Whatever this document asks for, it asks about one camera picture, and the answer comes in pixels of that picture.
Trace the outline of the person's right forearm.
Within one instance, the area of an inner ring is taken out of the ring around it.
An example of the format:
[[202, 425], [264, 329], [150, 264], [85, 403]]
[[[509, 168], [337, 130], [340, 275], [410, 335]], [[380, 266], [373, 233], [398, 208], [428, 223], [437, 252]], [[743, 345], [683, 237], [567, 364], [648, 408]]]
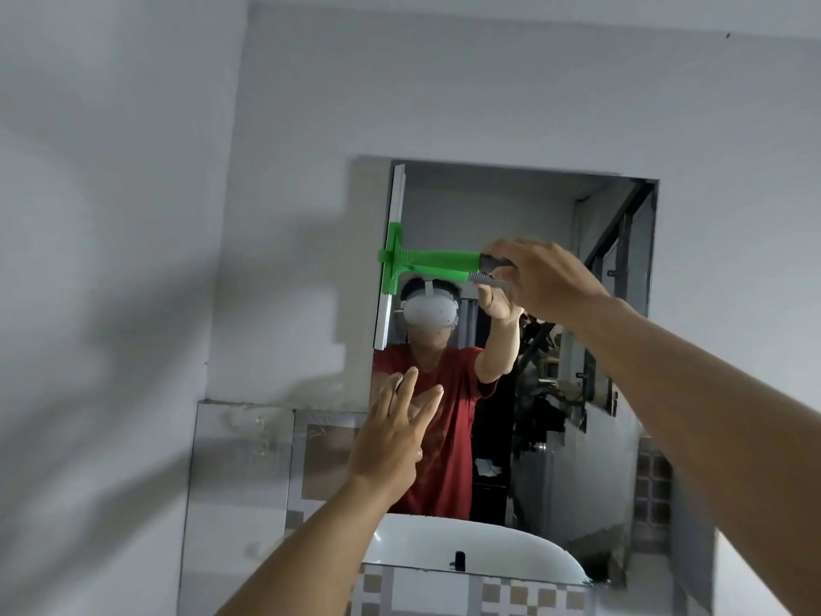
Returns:
[[563, 322], [792, 616], [821, 616], [821, 414], [607, 295]]

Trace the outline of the person's right hand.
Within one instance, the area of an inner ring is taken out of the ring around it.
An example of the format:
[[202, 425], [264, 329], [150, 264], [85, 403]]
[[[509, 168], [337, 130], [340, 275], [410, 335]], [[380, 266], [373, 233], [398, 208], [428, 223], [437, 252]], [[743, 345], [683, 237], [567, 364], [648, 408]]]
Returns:
[[578, 332], [612, 297], [588, 268], [553, 241], [494, 241], [482, 256], [506, 261], [492, 275], [508, 302], [536, 318]]

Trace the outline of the person's left hand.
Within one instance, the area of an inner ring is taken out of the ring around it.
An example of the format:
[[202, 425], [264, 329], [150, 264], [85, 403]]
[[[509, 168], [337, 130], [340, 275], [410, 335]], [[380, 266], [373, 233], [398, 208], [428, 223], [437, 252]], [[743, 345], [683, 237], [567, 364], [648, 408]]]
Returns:
[[436, 385], [416, 395], [419, 408], [410, 422], [393, 422], [389, 414], [394, 378], [389, 374], [369, 406], [369, 413], [355, 439], [348, 462], [351, 480], [364, 489], [382, 511], [392, 507], [416, 480], [412, 454], [423, 441], [436, 416], [443, 388]]

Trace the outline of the person's left forearm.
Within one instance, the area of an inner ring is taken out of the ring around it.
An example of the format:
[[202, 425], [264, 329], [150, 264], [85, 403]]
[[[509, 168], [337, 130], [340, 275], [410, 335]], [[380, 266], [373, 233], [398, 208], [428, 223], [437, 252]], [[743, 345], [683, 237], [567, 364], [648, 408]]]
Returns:
[[411, 474], [352, 476], [214, 616], [345, 616], [378, 524]]

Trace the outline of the green window squeegee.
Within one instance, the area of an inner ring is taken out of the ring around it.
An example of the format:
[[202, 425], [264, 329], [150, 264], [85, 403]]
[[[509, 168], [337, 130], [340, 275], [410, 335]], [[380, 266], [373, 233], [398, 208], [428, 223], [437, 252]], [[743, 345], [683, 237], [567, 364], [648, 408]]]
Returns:
[[[406, 249], [403, 245], [401, 223], [405, 164], [393, 166], [390, 196], [387, 207], [387, 231], [384, 247], [378, 251], [381, 264], [381, 282], [375, 324], [374, 349], [384, 350], [389, 329], [396, 315], [406, 327], [425, 329], [453, 329], [457, 327], [460, 303], [447, 290], [434, 286], [434, 280], [451, 283], [472, 282], [503, 289], [505, 283], [494, 278], [480, 253], [457, 250]], [[407, 299], [399, 297], [400, 279], [410, 274], [422, 278], [423, 287]]]

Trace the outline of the wall mirror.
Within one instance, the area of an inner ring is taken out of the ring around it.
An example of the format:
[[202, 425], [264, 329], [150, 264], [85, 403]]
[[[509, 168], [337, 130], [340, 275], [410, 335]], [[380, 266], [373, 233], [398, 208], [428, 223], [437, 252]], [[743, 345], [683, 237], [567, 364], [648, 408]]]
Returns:
[[[659, 181], [624, 175], [408, 162], [406, 249], [479, 252], [536, 235], [578, 255], [611, 296], [649, 304]], [[475, 283], [456, 284], [456, 348], [484, 347]], [[624, 589], [635, 550], [642, 427], [601, 363], [555, 322], [524, 318], [512, 372], [472, 425], [469, 521], [391, 514], [369, 563]], [[407, 340], [398, 315], [387, 346]]]

